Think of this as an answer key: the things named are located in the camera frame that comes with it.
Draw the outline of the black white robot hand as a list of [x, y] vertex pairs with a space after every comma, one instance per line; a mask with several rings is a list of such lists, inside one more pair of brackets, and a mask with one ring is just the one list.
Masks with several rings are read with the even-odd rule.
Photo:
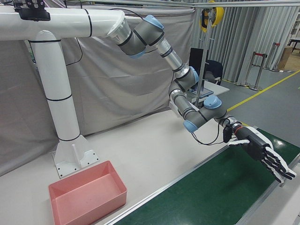
[[274, 151], [271, 141], [257, 129], [241, 126], [234, 134], [237, 140], [228, 142], [227, 145], [241, 146], [252, 159], [261, 162], [279, 183], [284, 183], [284, 178], [292, 180], [297, 176], [297, 173]]

